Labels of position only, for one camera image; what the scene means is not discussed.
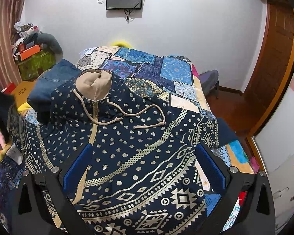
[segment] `metal bolt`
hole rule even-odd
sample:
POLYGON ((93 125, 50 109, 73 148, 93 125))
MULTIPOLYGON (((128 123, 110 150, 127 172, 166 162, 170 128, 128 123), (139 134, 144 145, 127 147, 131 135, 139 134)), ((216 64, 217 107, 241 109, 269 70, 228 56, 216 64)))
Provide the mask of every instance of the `metal bolt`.
POLYGON ((26 171, 23 172, 23 176, 24 176, 24 177, 26 177, 26 176, 28 176, 28 175, 29 175, 29 170, 26 170, 26 171))
POLYGON ((52 173, 57 173, 59 171, 59 167, 58 166, 54 166, 51 168, 51 172, 52 173))
POLYGON ((231 171, 232 173, 237 173, 237 172, 238 172, 238 169, 237 169, 235 166, 231 166, 231 167, 230 167, 230 171, 231 171))
POLYGON ((259 171, 259 174, 260 174, 262 177, 265 177, 265 176, 266 176, 266 173, 265 173, 263 170, 260 170, 260 171, 259 171))

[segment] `beige drawstring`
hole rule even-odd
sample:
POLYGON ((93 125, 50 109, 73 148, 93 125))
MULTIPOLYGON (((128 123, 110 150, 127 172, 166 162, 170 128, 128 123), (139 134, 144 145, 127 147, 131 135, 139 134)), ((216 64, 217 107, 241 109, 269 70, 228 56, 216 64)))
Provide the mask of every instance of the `beige drawstring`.
MULTIPOLYGON (((109 125, 109 124, 112 124, 112 123, 114 123, 114 122, 121 121, 121 120, 123 119, 123 118, 117 118, 117 117, 116 117, 114 120, 112 120, 112 121, 110 121, 110 122, 106 122, 106 123, 102 123, 102 122, 96 121, 96 120, 93 119, 93 118, 91 117, 91 115, 88 113, 83 98, 78 94, 78 92, 77 92, 76 90, 73 90, 73 93, 77 96, 77 98, 79 98, 79 100, 80 100, 81 103, 82 103, 82 106, 83 106, 83 108, 84 108, 84 111, 85 111, 87 117, 88 117, 93 123, 95 123, 95 124, 97 124, 97 125, 109 125)), ((133 127, 134 129, 151 128, 151 127, 157 127, 157 126, 163 126, 163 125, 165 125, 165 115, 164 115, 163 111, 161 110, 161 108, 160 108, 158 105, 156 105, 156 104, 151 104, 151 105, 149 105, 148 107, 144 108, 142 111, 140 111, 140 112, 138 112, 138 113, 136 113, 136 114, 129 114, 129 113, 125 113, 125 112, 122 110, 122 108, 121 108, 118 104, 113 103, 113 102, 109 102, 109 98, 107 98, 107 103, 110 104, 110 105, 112 105, 112 106, 115 106, 116 108, 118 108, 118 109, 122 112, 123 115, 128 116, 128 117, 136 117, 136 116, 139 116, 140 114, 144 113, 146 110, 148 110, 148 109, 151 108, 151 107, 156 107, 156 108, 160 111, 160 113, 161 113, 161 115, 162 115, 162 117, 163 117, 162 122, 159 122, 158 124, 155 124, 155 125, 149 125, 149 126, 134 126, 134 127, 133 127)))

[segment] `orange table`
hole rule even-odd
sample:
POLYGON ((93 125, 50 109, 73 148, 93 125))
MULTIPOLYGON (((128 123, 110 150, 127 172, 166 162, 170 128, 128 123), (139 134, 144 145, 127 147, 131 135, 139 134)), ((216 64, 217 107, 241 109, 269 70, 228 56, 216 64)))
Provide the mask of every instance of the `orange table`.
POLYGON ((19 107, 27 102, 29 93, 34 88, 35 82, 22 81, 12 92, 15 96, 16 106, 19 107))

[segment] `wooden door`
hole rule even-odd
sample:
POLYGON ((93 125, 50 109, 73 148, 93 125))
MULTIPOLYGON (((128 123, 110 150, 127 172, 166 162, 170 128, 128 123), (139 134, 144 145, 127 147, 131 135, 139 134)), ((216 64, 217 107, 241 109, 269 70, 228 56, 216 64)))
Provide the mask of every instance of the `wooden door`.
POLYGON ((244 92, 262 113, 270 106, 286 73, 294 39, 294 12, 284 4, 268 4, 265 36, 250 82, 244 92))

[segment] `striped curtain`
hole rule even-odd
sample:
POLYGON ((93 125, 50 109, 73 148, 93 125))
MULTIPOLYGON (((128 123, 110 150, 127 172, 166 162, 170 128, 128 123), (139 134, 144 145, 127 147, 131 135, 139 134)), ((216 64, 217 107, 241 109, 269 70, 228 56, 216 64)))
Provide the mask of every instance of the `striped curtain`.
POLYGON ((21 82, 18 67, 14 62, 14 24, 21 18, 24 0, 0 0, 0 88, 8 83, 21 82))

